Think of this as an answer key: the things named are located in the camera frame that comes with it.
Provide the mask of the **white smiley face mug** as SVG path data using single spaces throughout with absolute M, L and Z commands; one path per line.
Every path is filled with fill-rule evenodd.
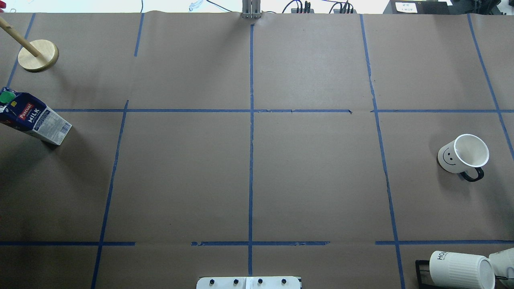
M 437 162 L 444 170 L 459 174 L 468 182 L 483 179 L 483 166 L 488 163 L 490 151 L 486 143 L 473 134 L 461 134 L 444 145 L 437 153 Z

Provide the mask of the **blue Pascual milk carton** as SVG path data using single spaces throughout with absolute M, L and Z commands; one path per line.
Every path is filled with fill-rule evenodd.
M 0 122 L 52 145 L 60 146 L 72 128 L 46 103 L 30 93 L 1 89 Z

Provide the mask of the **black power strip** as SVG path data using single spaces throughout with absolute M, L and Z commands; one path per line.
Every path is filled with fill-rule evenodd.
M 282 13 L 357 14 L 349 0 L 293 0 Z

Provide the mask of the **black box with label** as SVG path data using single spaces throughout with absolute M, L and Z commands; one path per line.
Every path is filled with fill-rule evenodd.
M 424 0 L 389 0 L 383 14 L 449 15 L 447 2 Z

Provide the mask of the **white ribbed mug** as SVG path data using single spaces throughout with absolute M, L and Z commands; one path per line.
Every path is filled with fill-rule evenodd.
M 496 275 L 489 258 L 475 254 L 434 251 L 429 271 L 437 287 L 452 289 L 494 289 Z

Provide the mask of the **wooden mug tree stand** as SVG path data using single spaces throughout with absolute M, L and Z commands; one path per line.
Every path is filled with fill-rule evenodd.
M 0 19 L 1 28 L 22 48 L 18 52 L 18 64 L 26 71 L 38 73 L 53 66 L 59 58 L 57 46 L 45 39 L 35 41 L 26 40 L 11 24 L 5 19 Z

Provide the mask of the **white mug on rack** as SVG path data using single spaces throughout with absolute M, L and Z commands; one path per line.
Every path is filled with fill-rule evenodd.
M 514 278 L 514 248 L 502 250 L 489 256 L 494 274 L 501 281 L 512 281 Z

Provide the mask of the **aluminium frame post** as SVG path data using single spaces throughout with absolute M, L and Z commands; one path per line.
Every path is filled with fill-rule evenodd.
M 243 19 L 259 19 L 262 16 L 260 0 L 242 0 Z

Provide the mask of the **white pole base plate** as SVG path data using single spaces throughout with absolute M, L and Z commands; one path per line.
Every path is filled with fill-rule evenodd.
M 296 276 L 237 276 L 202 277 L 197 289 L 301 289 L 302 281 Z

